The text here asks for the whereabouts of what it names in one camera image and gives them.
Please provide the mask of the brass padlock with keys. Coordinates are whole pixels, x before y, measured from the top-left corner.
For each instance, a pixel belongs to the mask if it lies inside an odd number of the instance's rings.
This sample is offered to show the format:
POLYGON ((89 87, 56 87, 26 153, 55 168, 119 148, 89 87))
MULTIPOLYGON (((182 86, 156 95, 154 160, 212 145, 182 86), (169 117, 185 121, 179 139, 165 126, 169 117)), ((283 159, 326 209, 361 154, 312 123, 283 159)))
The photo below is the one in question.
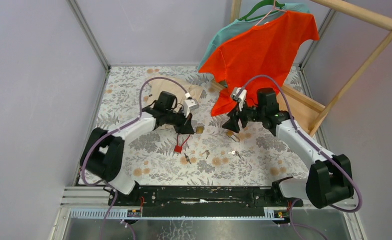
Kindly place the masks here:
POLYGON ((231 130, 226 131, 226 136, 229 137, 234 142, 237 142, 237 143, 240 142, 240 138, 239 138, 238 134, 231 131, 231 130))

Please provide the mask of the red cable lock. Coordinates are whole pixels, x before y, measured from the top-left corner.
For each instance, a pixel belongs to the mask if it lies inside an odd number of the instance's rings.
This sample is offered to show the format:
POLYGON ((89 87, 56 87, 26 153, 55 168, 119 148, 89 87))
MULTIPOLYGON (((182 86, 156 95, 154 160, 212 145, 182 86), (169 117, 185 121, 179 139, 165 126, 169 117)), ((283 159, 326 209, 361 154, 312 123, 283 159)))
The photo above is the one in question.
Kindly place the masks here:
POLYGON ((191 137, 191 135, 189 134, 187 137, 185 137, 183 139, 183 141, 180 141, 180 134, 178 133, 177 137, 176 137, 176 145, 174 147, 173 153, 174 154, 182 153, 183 147, 187 143, 187 141, 189 140, 190 137, 191 137))

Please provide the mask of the silver keys of red lock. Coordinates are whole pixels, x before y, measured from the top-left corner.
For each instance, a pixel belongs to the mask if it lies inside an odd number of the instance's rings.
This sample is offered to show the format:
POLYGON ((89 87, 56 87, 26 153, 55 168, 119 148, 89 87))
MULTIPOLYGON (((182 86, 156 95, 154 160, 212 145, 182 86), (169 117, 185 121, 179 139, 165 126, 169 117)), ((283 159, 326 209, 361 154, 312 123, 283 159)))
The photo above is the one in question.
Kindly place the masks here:
POLYGON ((189 163, 189 164, 192 164, 191 160, 190 160, 190 157, 186 153, 184 153, 184 156, 185 156, 186 162, 189 163))

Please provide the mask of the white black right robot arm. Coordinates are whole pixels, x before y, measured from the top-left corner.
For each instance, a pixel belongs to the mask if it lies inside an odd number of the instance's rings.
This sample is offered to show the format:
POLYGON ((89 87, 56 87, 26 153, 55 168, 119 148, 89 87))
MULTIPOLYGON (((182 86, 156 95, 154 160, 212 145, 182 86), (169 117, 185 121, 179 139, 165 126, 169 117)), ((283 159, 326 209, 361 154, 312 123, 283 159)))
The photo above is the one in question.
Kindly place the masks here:
POLYGON ((291 113, 280 110, 272 88, 258 90, 258 105, 252 107, 245 101, 246 93, 241 87, 234 88, 231 99, 236 105, 222 127, 238 133, 248 122, 262 123, 264 129, 283 141, 309 169, 307 178, 287 177, 273 182, 272 203, 283 206, 290 199, 305 199, 321 209, 353 197, 355 188, 347 156, 335 155, 314 141, 291 113))

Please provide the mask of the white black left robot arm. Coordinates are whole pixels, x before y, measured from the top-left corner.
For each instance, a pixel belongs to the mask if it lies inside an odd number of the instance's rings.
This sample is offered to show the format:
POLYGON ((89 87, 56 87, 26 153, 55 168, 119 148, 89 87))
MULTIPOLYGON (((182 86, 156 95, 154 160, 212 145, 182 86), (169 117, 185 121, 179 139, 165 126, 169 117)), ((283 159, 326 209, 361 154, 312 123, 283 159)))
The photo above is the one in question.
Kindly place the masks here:
POLYGON ((163 125, 173 126, 179 135, 194 134, 191 112, 197 108, 197 100, 189 93, 185 94, 184 102, 179 103, 175 95, 162 91, 158 99, 142 108, 135 119, 112 130, 93 129, 80 160, 80 176, 84 184, 91 185, 85 177, 90 172, 120 192, 119 197, 126 205, 137 203, 137 182, 121 171, 125 146, 163 125))

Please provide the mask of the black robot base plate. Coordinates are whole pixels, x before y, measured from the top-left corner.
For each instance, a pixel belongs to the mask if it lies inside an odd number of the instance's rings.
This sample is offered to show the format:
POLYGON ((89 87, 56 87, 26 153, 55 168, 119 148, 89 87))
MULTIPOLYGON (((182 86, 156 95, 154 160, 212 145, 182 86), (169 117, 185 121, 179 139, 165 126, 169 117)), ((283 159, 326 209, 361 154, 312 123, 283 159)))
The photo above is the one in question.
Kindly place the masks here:
POLYGON ((139 185, 130 194, 109 191, 108 204, 115 207, 215 206, 228 209, 269 208, 287 212, 294 198, 279 193, 277 183, 272 186, 173 186, 139 185))

